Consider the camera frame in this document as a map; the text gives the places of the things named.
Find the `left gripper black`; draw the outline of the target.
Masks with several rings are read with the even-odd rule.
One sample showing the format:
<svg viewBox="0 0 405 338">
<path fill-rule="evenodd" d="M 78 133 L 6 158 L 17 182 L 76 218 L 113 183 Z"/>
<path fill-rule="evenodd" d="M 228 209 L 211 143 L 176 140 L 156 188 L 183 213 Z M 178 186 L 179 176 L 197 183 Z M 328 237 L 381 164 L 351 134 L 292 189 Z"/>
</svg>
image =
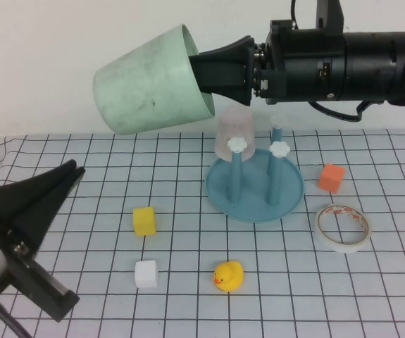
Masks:
<svg viewBox="0 0 405 338">
<path fill-rule="evenodd" d="M 35 260 L 52 221 L 85 173 L 69 160 L 26 180 L 0 186 L 0 294 L 15 287 L 61 321 L 80 300 Z M 0 317 L 4 317 L 0 305 Z"/>
</svg>

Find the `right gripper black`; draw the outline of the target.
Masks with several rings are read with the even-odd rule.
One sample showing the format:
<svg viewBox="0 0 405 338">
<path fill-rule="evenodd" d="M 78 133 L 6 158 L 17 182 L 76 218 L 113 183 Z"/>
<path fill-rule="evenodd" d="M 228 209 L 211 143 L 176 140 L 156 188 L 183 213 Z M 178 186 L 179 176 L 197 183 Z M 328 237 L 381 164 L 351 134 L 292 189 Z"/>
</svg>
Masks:
<svg viewBox="0 0 405 338">
<path fill-rule="evenodd" d="M 242 105 L 251 91 L 268 104 L 339 101 L 347 97 L 344 21 L 319 19 L 317 27 L 295 30 L 290 20 L 273 20 L 266 41 L 257 46 L 247 35 L 227 46 L 190 56 L 203 93 Z M 243 63 L 254 59 L 251 68 Z"/>
</svg>

